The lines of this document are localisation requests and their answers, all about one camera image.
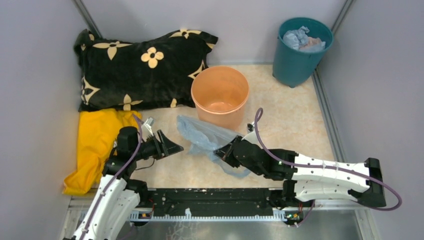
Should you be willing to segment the light blue trash bag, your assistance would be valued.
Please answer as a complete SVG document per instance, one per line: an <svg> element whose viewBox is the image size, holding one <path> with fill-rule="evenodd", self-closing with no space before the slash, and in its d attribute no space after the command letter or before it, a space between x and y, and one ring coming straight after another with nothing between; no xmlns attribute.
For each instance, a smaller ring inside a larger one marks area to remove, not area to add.
<svg viewBox="0 0 424 240"><path fill-rule="evenodd" d="M220 166L226 174L242 179L251 171L245 167L232 167L214 154L214 151L230 143L240 134L236 131L214 125L199 119L178 115L176 126L180 135L190 142L190 155L205 155L209 160Z"/></svg>

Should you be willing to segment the orange plastic bin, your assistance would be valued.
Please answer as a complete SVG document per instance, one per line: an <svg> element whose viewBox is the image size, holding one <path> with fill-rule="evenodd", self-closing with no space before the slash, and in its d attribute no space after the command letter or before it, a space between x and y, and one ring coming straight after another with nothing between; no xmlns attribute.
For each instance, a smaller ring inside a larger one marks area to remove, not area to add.
<svg viewBox="0 0 424 240"><path fill-rule="evenodd" d="M247 78L229 66L203 70L191 86L198 118L233 131L242 123L249 93Z"/></svg>

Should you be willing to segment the teal plastic bin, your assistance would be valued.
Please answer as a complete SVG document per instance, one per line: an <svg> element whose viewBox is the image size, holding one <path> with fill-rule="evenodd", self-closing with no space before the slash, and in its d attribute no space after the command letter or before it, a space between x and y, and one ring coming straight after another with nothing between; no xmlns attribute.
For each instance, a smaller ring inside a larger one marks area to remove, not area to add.
<svg viewBox="0 0 424 240"><path fill-rule="evenodd" d="M309 37L320 38L326 42L325 50L312 53L301 52L288 47L283 42L283 36L287 31L298 30L302 26L309 29L307 34ZM294 88L304 83L313 74L325 53L332 46L334 35L327 25L318 20L308 17L295 17L280 25L277 39L272 76L280 83Z"/></svg>

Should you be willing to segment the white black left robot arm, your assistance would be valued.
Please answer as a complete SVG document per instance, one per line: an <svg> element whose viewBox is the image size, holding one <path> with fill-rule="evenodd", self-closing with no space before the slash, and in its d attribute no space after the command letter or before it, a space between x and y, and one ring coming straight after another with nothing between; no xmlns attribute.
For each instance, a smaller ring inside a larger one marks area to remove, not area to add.
<svg viewBox="0 0 424 240"><path fill-rule="evenodd" d="M117 135L116 153L103 167L99 187L72 240L115 240L131 212L150 201L147 183L131 179L139 160L160 160L184 148L161 130L143 140L142 127L126 126Z"/></svg>

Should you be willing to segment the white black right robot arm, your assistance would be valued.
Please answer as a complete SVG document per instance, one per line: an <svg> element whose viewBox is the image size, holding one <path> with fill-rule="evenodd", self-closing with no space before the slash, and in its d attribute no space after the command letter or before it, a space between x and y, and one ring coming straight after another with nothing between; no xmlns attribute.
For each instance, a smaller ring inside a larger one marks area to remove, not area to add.
<svg viewBox="0 0 424 240"><path fill-rule="evenodd" d="M281 199L287 206L318 199L351 200L369 208L387 205L376 158L360 163L321 160L292 150L263 149L239 135L213 153L233 168L243 166L258 176L283 181Z"/></svg>

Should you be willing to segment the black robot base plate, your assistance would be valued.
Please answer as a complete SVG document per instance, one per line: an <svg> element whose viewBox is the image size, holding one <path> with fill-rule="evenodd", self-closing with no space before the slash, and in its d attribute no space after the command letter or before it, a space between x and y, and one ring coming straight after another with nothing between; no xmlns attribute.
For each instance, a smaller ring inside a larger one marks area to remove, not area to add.
<svg viewBox="0 0 424 240"><path fill-rule="evenodd" d="M265 217L273 210L305 209L283 189L270 188L156 188L144 191L138 208L153 209L155 217Z"/></svg>

